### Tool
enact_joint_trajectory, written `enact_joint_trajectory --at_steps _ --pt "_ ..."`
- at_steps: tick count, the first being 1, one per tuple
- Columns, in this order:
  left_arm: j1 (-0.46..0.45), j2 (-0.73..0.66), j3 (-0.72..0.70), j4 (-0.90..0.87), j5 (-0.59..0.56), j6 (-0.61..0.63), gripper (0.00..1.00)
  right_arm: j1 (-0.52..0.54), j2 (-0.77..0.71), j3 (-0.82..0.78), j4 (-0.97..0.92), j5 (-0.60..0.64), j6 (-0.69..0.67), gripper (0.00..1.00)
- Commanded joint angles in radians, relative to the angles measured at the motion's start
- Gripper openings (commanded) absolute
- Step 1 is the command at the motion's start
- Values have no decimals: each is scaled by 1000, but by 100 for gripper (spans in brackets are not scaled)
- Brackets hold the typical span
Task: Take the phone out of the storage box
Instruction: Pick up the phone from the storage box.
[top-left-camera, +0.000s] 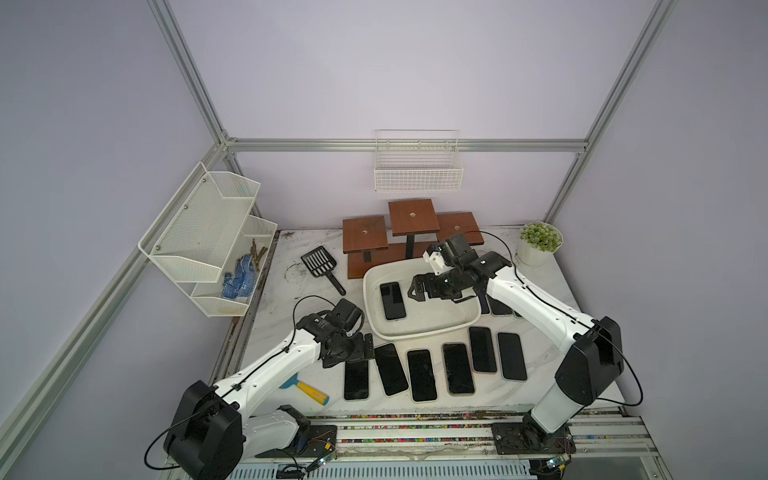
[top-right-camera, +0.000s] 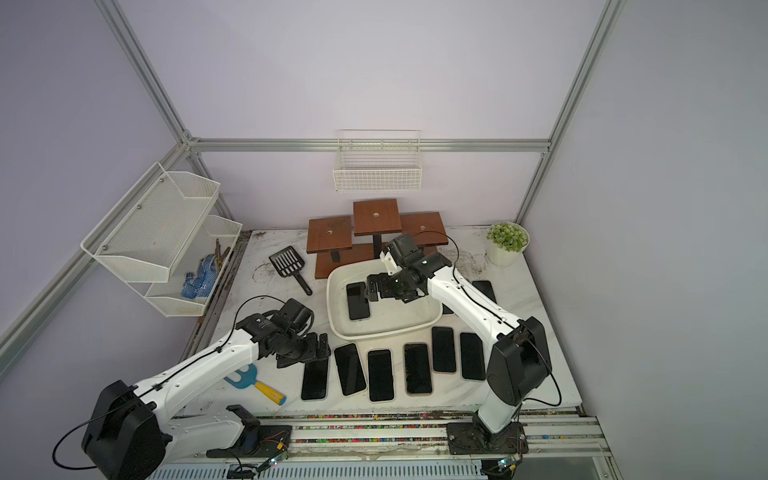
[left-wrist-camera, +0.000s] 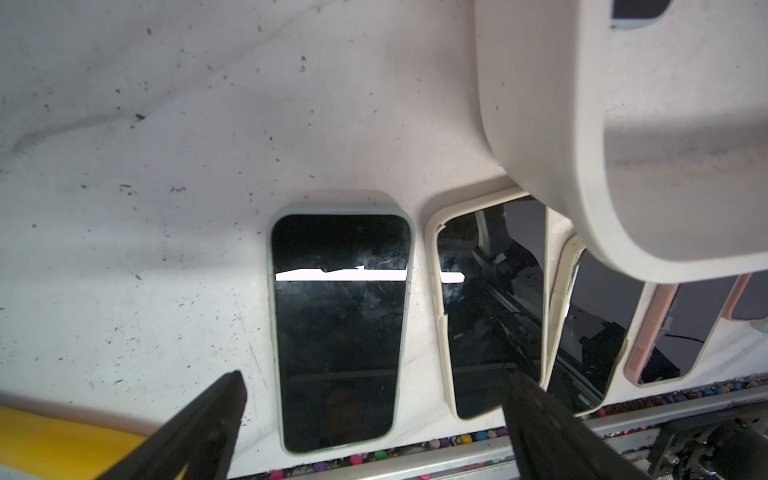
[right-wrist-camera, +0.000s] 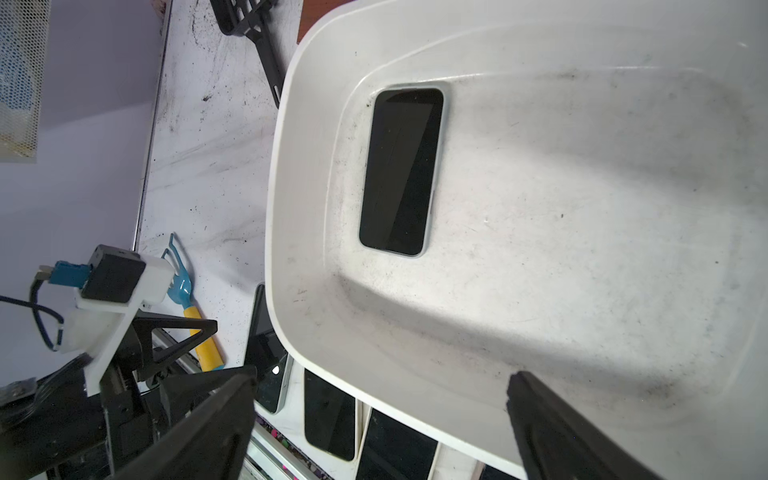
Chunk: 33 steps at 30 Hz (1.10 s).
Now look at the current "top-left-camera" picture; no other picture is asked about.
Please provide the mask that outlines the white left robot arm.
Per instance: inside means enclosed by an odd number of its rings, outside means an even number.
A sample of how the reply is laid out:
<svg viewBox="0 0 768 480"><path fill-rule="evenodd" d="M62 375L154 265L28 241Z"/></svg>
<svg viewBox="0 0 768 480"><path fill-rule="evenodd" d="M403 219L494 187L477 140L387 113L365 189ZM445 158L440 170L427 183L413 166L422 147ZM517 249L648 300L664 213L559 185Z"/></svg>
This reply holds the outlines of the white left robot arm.
<svg viewBox="0 0 768 480"><path fill-rule="evenodd" d="M246 457L289 446L300 430L289 405L255 416L260 405L304 368L373 358L373 335L343 330L289 334L269 353L213 385L197 381L182 394L164 452L192 479L225 479Z"/></svg>

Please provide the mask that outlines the mint case phone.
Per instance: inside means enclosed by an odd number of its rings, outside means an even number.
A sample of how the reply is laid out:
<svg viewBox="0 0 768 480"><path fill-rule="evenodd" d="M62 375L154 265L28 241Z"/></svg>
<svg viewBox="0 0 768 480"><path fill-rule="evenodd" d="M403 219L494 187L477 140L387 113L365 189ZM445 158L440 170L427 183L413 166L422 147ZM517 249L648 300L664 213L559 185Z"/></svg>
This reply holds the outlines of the mint case phone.
<svg viewBox="0 0 768 480"><path fill-rule="evenodd" d="M387 321L401 320L406 317L405 304L398 282L382 283L380 294Z"/></svg>
<svg viewBox="0 0 768 480"><path fill-rule="evenodd" d="M518 334L500 332L497 334L502 377L506 380L524 382L528 379L521 338Z"/></svg>

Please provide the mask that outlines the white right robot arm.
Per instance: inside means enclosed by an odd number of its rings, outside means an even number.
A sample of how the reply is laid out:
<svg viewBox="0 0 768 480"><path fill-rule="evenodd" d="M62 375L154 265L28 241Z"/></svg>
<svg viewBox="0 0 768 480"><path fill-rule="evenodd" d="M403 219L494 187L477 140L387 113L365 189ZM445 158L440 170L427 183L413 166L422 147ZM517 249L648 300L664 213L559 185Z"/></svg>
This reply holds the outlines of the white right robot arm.
<svg viewBox="0 0 768 480"><path fill-rule="evenodd" d="M492 299L520 314L564 353L555 383L526 415L534 428L556 433L575 414L592 405L628 366L621 328L579 312L528 281L514 264L479 260L466 267L436 268L413 277L407 295L417 302L463 299L480 285Z"/></svg>

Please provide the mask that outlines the black phone beige case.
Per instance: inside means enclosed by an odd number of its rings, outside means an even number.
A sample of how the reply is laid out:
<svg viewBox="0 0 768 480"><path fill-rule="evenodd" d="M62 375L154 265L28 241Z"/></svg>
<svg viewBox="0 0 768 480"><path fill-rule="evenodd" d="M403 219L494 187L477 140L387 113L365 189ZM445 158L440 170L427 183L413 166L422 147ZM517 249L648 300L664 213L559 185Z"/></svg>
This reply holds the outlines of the black phone beige case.
<svg viewBox="0 0 768 480"><path fill-rule="evenodd" d="M435 401L438 395L430 351L411 350L407 353L407 361L413 401Z"/></svg>

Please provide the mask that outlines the black phone mint case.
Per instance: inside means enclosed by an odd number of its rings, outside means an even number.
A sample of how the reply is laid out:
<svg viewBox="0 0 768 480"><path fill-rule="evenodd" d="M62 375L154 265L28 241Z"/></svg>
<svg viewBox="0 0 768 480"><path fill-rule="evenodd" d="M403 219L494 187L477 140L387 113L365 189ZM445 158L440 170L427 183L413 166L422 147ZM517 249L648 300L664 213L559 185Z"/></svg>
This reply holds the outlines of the black phone mint case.
<svg viewBox="0 0 768 480"><path fill-rule="evenodd" d="M369 361L347 362L344 364L344 390L346 401L369 398Z"/></svg>

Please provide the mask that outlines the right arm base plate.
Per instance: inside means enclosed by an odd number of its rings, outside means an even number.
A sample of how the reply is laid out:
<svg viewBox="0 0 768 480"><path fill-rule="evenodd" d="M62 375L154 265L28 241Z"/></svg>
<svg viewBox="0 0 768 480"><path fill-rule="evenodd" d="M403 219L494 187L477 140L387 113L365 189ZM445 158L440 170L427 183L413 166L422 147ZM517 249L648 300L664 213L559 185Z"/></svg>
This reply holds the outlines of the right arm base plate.
<svg viewBox="0 0 768 480"><path fill-rule="evenodd" d="M562 425L556 432L543 430L527 412L520 421L495 422L491 433L498 454L572 454L575 444L570 430Z"/></svg>

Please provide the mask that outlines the black phone pink case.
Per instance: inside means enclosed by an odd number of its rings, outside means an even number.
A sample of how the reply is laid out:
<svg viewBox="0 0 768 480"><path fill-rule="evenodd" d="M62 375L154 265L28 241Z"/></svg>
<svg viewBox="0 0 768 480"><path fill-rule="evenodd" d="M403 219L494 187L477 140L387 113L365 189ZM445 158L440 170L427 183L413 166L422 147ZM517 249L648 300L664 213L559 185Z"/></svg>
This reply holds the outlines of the black phone pink case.
<svg viewBox="0 0 768 480"><path fill-rule="evenodd" d="M487 327L470 327L469 339L472 368L478 373L498 371L491 330Z"/></svg>

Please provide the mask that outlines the black phone tan case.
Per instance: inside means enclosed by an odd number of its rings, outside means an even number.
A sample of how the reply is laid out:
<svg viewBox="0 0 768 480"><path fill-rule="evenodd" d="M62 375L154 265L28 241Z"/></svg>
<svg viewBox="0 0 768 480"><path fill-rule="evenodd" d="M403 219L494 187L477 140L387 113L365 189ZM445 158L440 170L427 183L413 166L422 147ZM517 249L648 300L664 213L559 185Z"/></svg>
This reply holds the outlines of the black phone tan case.
<svg viewBox="0 0 768 480"><path fill-rule="evenodd" d="M467 346L464 343L442 345L448 392L451 395L473 395L475 385Z"/></svg>

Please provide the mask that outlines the black phone cream case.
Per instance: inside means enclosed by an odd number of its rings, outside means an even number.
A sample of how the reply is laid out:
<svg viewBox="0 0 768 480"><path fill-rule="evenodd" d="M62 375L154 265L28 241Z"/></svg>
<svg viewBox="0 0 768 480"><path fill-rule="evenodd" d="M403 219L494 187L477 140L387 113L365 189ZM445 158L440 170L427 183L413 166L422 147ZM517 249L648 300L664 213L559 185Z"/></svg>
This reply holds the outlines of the black phone cream case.
<svg viewBox="0 0 768 480"><path fill-rule="evenodd" d="M409 388L396 346L392 343L374 348L374 358L386 396L393 396Z"/></svg>

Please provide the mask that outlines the black phone grey case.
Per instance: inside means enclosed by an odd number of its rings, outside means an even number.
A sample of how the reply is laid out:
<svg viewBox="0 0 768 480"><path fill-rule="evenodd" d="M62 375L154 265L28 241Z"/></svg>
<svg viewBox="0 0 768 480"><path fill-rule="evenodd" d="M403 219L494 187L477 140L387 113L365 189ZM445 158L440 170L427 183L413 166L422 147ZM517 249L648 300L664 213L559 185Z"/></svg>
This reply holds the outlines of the black phone grey case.
<svg viewBox="0 0 768 480"><path fill-rule="evenodd" d="M482 315L488 315L490 313L490 306L488 304L488 300L485 294L479 294L478 300L481 306L481 314Z"/></svg>

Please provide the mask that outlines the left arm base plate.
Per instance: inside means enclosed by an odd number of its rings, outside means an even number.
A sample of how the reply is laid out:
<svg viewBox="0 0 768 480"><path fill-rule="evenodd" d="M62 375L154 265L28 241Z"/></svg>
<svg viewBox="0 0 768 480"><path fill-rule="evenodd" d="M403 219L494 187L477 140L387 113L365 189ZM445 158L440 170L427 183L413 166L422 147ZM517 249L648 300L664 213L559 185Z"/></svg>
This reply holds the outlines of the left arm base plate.
<svg viewBox="0 0 768 480"><path fill-rule="evenodd" d="M282 449L271 450L257 454L257 458L286 458L288 454L296 458L315 458L322 452L327 451L327 444L335 444L338 433L336 425L312 425L306 429L300 430L297 437Z"/></svg>

